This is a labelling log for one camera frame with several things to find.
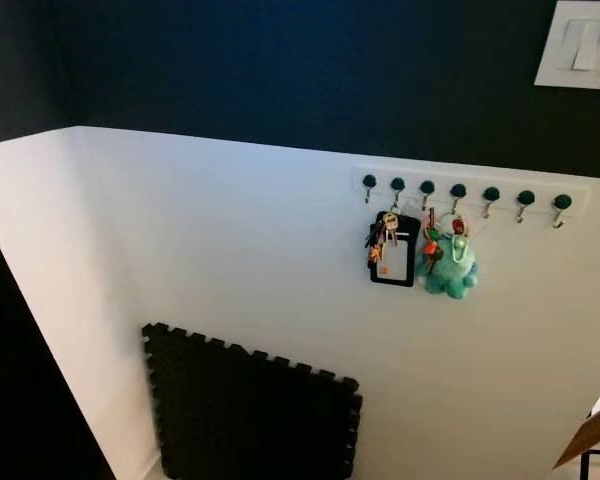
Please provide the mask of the teal plush octopus keychain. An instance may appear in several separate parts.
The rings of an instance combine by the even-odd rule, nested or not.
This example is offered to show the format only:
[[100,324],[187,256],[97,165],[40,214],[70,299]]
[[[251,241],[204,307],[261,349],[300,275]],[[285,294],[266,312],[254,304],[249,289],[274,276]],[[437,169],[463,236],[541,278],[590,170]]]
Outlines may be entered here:
[[416,256],[416,275],[425,279],[425,291],[446,293],[454,300],[463,300],[470,288],[478,283],[477,256],[469,239],[441,234],[436,239],[437,250]]

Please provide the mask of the white wall hook rack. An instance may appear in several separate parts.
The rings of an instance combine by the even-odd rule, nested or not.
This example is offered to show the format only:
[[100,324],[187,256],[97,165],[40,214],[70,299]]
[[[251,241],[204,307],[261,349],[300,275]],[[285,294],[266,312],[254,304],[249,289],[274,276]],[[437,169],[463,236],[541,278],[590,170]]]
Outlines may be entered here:
[[448,191],[456,183],[463,183],[468,188],[468,195],[459,204],[459,209],[466,215],[482,215],[484,207],[482,193],[487,187],[497,187],[501,192],[500,201],[492,209],[495,212],[498,210],[516,212],[518,204],[515,198],[521,191],[530,189],[536,193],[536,202],[525,211],[525,219],[533,215],[555,215],[551,204],[557,195],[573,197],[573,206],[565,212],[565,218],[583,216],[591,207],[592,189],[582,183],[569,183],[565,180],[516,179],[505,174],[456,173],[440,169],[411,169],[372,164],[359,164],[347,170],[347,184],[360,200],[364,200],[361,178],[365,174],[376,175],[378,179],[378,186],[370,196],[370,204],[381,207],[392,204],[391,180],[395,177],[404,178],[406,187],[401,195],[400,209],[413,216],[423,214],[420,210],[418,189],[423,180],[434,182],[434,193],[429,197],[429,207],[434,207],[437,212],[450,211],[452,200]]

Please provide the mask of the white light switch plate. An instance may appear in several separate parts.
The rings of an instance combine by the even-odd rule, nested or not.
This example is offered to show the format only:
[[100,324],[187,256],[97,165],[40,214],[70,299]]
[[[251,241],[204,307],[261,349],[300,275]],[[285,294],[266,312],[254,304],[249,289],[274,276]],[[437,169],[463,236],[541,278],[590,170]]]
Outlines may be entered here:
[[536,86],[600,90],[600,0],[557,0]]

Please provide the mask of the black foam puzzle mat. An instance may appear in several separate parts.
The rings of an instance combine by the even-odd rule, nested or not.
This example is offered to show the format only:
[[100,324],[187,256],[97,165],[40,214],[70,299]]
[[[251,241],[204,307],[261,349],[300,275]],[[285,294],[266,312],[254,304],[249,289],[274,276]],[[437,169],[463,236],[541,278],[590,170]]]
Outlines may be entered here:
[[171,480],[351,480],[359,381],[164,323],[141,326]]

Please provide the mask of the dark cabinet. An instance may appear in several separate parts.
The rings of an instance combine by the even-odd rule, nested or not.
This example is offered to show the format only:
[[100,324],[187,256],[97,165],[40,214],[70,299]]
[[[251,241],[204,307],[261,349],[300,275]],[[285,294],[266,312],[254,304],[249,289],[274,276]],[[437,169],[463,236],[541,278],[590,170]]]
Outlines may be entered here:
[[2,251],[0,480],[116,480]]

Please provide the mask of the wooden table top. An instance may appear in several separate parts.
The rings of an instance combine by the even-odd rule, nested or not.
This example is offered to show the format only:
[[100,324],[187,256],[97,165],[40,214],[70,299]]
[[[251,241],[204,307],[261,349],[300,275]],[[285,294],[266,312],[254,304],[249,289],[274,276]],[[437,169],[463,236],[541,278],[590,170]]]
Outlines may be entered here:
[[579,426],[573,438],[571,438],[564,452],[560,454],[559,460],[553,467],[560,467],[573,458],[582,456],[589,449],[600,444],[600,410],[593,412],[587,420]]

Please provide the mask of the silver key bunch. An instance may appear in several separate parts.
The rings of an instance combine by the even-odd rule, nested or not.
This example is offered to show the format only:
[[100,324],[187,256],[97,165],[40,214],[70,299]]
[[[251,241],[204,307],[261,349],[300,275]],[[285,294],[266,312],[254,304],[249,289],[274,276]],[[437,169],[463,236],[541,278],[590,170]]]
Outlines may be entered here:
[[396,246],[399,243],[397,229],[399,229],[399,215],[392,211],[381,212],[376,221],[370,225],[367,239],[367,265],[370,270],[376,269],[378,262],[383,259],[388,244]]

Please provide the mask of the keys with orange tag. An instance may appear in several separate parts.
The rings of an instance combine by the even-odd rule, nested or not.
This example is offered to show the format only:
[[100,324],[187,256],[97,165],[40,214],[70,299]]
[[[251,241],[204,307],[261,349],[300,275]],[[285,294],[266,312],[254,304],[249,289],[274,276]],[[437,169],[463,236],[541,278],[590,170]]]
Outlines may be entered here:
[[427,218],[425,218],[422,228],[423,247],[422,260],[418,268],[419,273],[428,275],[432,274],[434,266],[442,259],[443,251],[438,243],[440,233],[437,230],[437,216],[434,207],[428,207]]

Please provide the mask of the black card holder with card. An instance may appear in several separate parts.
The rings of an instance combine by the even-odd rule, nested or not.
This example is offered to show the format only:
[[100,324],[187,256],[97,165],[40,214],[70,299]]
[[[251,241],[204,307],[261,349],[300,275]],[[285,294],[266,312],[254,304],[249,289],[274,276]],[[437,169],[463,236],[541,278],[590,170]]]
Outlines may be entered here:
[[376,269],[370,270],[367,265],[370,271],[369,279],[373,283],[413,287],[416,275],[416,243],[422,229],[422,221],[411,216],[397,215],[399,215],[399,229],[397,229],[399,243],[396,246],[388,244],[383,259],[378,262]]

